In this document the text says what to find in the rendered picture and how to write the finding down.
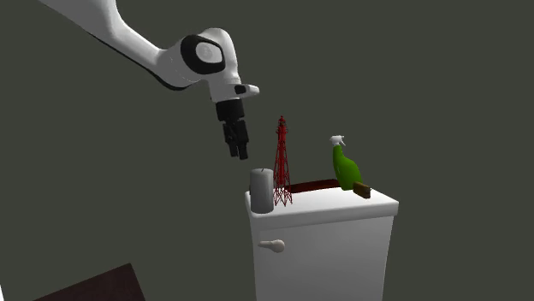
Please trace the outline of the brown rectangular block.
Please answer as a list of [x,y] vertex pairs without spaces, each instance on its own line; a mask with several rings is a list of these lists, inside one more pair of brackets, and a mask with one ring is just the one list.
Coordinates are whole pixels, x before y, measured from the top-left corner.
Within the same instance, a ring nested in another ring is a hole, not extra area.
[[366,184],[355,181],[353,183],[353,192],[362,198],[369,199],[371,197],[372,188]]

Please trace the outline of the dark red flat slab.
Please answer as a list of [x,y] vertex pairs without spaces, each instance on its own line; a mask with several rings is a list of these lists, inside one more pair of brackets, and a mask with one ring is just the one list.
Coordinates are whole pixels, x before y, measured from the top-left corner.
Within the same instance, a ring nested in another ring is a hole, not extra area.
[[339,187],[340,184],[336,179],[329,180],[314,180],[298,184],[291,184],[286,186],[286,189],[291,193],[310,192],[322,189],[330,189]]

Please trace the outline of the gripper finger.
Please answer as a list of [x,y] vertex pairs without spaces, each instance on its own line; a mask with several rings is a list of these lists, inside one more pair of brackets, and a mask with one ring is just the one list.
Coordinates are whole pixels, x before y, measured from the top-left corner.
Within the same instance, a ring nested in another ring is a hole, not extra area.
[[247,143],[249,138],[244,120],[239,120],[234,124],[234,134],[239,158],[240,160],[246,160],[248,158]]
[[234,132],[233,124],[231,122],[224,122],[222,124],[224,139],[229,148],[230,156],[235,157],[239,155],[237,146],[237,136]]

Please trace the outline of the grey pillar candle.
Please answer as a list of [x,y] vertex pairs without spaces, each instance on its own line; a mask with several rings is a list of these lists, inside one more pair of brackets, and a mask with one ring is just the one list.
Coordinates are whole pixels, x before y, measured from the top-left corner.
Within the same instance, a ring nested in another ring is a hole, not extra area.
[[274,209],[274,173],[268,168],[255,168],[250,172],[251,211],[267,214]]

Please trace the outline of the red lattice tower figure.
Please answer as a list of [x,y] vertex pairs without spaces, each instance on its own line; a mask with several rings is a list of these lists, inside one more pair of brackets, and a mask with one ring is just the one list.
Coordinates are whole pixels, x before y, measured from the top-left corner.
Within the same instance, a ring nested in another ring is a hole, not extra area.
[[276,129],[277,147],[274,166],[274,204],[282,204],[284,207],[293,202],[286,147],[287,133],[287,123],[281,115]]

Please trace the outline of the green spray bottle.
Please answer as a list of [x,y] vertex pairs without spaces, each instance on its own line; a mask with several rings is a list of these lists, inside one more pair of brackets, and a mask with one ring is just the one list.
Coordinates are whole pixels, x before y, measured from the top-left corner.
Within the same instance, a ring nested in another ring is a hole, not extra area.
[[342,135],[333,135],[329,138],[332,143],[332,161],[335,176],[343,191],[353,189],[355,182],[362,183],[358,165],[343,153],[342,146],[345,144]]

